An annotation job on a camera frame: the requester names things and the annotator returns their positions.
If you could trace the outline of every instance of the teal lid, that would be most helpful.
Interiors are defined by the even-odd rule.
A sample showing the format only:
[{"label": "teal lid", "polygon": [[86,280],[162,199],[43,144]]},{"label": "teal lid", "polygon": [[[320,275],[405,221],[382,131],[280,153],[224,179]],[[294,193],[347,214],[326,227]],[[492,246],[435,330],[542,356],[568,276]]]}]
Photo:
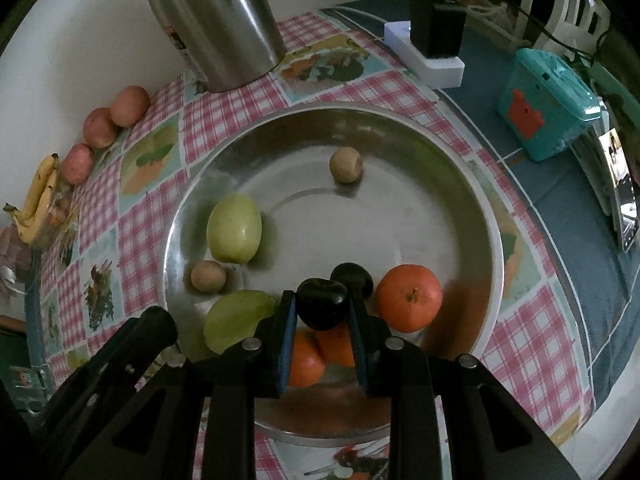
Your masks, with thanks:
[{"label": "teal lid", "polygon": [[516,60],[544,85],[572,116],[581,121],[600,117],[598,97],[558,55],[544,50],[521,48]]}]

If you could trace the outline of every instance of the metal bowl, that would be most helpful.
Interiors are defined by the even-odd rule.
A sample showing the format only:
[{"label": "metal bowl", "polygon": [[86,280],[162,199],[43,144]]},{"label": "metal bowl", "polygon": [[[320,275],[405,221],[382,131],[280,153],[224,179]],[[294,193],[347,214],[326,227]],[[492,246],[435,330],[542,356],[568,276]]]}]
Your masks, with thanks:
[{"label": "metal bowl", "polygon": [[[337,146],[363,156],[356,184],[334,182]],[[168,231],[160,297],[194,361],[212,353],[204,318],[217,298],[190,285],[191,265],[210,258],[206,224],[213,207],[244,192],[262,213],[260,249],[229,268],[227,290],[264,290],[279,298],[342,262],[364,266],[374,283],[400,263],[429,267],[444,289],[440,313],[411,336],[430,354],[480,354],[502,295],[502,246],[494,213],[464,162],[417,123],[364,105],[288,108],[217,147],[193,179]],[[388,434],[388,400],[368,400],[347,368],[328,367],[321,383],[256,401],[255,423],[269,436],[311,446],[346,446]]]}]

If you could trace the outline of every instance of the green fruit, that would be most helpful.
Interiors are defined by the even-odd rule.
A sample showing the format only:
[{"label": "green fruit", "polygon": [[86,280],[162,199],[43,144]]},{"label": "green fruit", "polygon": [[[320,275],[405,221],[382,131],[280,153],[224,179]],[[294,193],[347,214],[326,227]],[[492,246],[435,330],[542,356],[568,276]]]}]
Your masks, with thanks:
[{"label": "green fruit", "polygon": [[238,290],[218,300],[204,322],[204,342],[216,354],[254,335],[261,319],[272,316],[275,300],[261,290]]},{"label": "green fruit", "polygon": [[245,264],[262,237],[260,211],[251,197],[239,193],[219,202],[207,223],[207,244],[219,262]]}]

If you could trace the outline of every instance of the orange fruit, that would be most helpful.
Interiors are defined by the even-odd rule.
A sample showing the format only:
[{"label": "orange fruit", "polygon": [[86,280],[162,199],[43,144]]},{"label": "orange fruit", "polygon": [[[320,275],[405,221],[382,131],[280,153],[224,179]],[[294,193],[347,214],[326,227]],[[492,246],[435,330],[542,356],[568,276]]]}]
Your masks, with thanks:
[{"label": "orange fruit", "polygon": [[342,366],[355,366],[349,327],[345,321],[331,330],[314,332],[324,360]]},{"label": "orange fruit", "polygon": [[306,388],[324,374],[324,359],[309,330],[299,330],[293,340],[289,386]]},{"label": "orange fruit", "polygon": [[442,305],[442,287],[427,267],[403,264],[391,269],[376,290],[378,313],[398,332],[427,326]]}]

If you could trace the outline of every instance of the teal plastic box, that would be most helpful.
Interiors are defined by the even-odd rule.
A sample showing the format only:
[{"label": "teal plastic box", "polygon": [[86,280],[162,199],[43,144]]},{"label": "teal plastic box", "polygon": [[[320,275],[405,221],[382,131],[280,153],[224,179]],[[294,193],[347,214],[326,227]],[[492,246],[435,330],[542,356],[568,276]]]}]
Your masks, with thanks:
[{"label": "teal plastic box", "polygon": [[565,150],[600,117],[598,97],[560,57],[521,48],[498,111],[533,160]]}]

